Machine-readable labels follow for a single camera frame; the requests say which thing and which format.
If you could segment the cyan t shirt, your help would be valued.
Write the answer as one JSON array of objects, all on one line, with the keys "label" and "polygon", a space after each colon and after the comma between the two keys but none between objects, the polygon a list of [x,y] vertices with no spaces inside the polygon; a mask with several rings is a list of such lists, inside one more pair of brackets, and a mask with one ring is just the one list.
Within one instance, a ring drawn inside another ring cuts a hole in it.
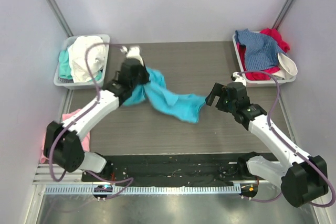
[{"label": "cyan t shirt", "polygon": [[182,122],[196,124],[199,112],[205,105],[205,97],[197,94],[176,94],[166,87],[164,75],[147,68],[149,81],[138,85],[123,105],[133,106],[148,100],[159,112],[176,117]]}]

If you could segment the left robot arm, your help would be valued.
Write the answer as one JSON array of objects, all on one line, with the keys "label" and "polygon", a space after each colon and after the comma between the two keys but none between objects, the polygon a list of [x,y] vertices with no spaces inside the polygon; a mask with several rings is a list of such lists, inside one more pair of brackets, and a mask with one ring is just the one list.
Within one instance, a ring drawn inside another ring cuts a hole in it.
[{"label": "left robot arm", "polygon": [[49,123],[44,145],[49,165],[57,164],[69,173],[80,169],[98,174],[105,170],[106,158],[85,151],[82,140],[105,116],[123,105],[138,85],[148,82],[145,64],[134,58],[124,60],[114,78],[99,88],[83,109],[61,123]]}]

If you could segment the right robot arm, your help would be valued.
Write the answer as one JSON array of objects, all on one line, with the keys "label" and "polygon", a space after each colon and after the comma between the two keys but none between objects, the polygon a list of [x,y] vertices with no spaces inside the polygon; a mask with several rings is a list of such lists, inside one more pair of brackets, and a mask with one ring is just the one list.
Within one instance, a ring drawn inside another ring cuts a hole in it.
[{"label": "right robot arm", "polygon": [[294,207],[310,203],[332,190],[325,160],[321,156],[311,156],[283,134],[260,105],[250,102],[241,82],[226,86],[214,84],[206,104],[211,106],[215,97],[219,98],[216,108],[230,113],[278,160],[273,163],[256,152],[248,153],[238,159],[238,170],[243,176],[258,176],[269,181],[280,188],[287,202]]}]

